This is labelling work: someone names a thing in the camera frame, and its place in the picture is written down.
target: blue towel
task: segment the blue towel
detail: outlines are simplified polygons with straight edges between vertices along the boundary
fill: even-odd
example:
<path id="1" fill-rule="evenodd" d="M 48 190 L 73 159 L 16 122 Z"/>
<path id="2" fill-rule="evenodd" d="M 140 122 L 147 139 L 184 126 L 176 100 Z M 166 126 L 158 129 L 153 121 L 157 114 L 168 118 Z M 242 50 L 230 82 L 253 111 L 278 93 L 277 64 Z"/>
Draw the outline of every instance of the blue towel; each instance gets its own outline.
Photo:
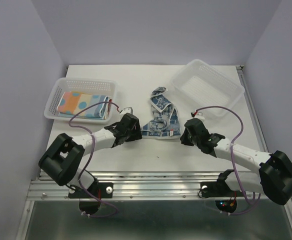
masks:
<path id="1" fill-rule="evenodd" d="M 166 91 L 166 87 L 158 87 L 151 93 L 151 112 L 154 119 L 142 127 L 143 138 L 177 139 L 181 136 L 177 109 L 163 96 Z"/>

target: blue polka dot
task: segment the blue polka dot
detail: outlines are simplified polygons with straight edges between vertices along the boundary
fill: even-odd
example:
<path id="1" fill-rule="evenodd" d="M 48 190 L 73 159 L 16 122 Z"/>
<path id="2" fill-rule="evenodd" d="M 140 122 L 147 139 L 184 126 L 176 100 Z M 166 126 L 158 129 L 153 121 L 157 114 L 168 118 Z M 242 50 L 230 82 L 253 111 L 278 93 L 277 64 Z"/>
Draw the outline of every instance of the blue polka dot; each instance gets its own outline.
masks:
<path id="1" fill-rule="evenodd" d="M 64 104 L 65 104 L 65 99 L 63 98 L 63 99 L 60 101 L 59 106 L 63 106 Z"/>
<path id="2" fill-rule="evenodd" d="M 78 108 L 79 108 L 79 109 L 84 109 L 84 108 L 86 108 L 86 106 L 87 106 L 87 103 L 84 102 L 84 101 L 82 101 L 82 102 L 78 105 Z"/>

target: basket containing folded towels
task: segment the basket containing folded towels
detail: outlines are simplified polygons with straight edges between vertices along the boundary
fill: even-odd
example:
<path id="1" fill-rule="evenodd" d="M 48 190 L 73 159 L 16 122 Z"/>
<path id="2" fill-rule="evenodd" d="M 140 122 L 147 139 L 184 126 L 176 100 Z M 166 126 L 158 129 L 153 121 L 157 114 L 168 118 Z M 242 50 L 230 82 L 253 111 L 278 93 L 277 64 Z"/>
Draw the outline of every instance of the basket containing folded towels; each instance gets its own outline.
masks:
<path id="1" fill-rule="evenodd" d="M 60 78 L 51 90 L 44 116 L 48 119 L 69 121 L 83 109 L 100 102 L 115 102 L 117 84 L 110 80 Z M 73 122 L 106 124 L 116 107 L 101 103 L 80 113 Z"/>

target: empty white basket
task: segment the empty white basket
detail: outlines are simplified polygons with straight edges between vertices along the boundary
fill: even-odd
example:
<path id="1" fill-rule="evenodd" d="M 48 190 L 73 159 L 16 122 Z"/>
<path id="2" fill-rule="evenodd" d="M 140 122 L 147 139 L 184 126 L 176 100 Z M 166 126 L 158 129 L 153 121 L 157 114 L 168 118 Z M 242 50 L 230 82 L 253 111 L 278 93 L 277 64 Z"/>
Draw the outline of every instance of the empty white basket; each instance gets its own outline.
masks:
<path id="1" fill-rule="evenodd" d="M 172 77 L 171 84 L 197 109 L 208 106 L 231 109 L 245 92 L 243 86 L 198 59 L 179 70 Z M 227 112 L 220 108 L 209 108 L 205 110 L 205 115 L 222 117 Z"/>
<path id="2" fill-rule="evenodd" d="M 106 95 L 116 103 L 117 84 L 110 80 L 88 79 L 88 78 L 67 78 L 63 77 L 56 81 L 52 88 L 48 101 L 45 106 L 44 116 L 48 119 L 69 121 L 69 117 L 58 116 L 59 112 L 56 110 L 64 92 L 80 92 L 85 94 Z M 75 118 L 73 122 L 77 123 L 92 123 L 92 124 L 106 124 L 112 117 L 116 107 L 111 105 L 110 112 L 107 119 L 96 120 L 88 118 Z"/>

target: gray wall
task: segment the gray wall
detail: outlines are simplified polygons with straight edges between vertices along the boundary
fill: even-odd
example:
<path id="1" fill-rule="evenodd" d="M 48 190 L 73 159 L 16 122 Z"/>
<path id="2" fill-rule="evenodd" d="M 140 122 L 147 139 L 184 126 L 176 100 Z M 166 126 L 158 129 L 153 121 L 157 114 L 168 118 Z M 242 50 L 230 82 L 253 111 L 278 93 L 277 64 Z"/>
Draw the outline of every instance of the gray wall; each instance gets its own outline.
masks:
<path id="1" fill-rule="evenodd" d="M 67 64 L 243 64 L 280 0 L 32 0 Z"/>
<path id="2" fill-rule="evenodd" d="M 270 151 L 292 160 L 292 0 L 283 0 L 244 74 Z"/>
<path id="3" fill-rule="evenodd" d="M 0 240 L 15 239 L 51 122 L 43 116 L 65 68 L 30 0 L 0 0 Z"/>

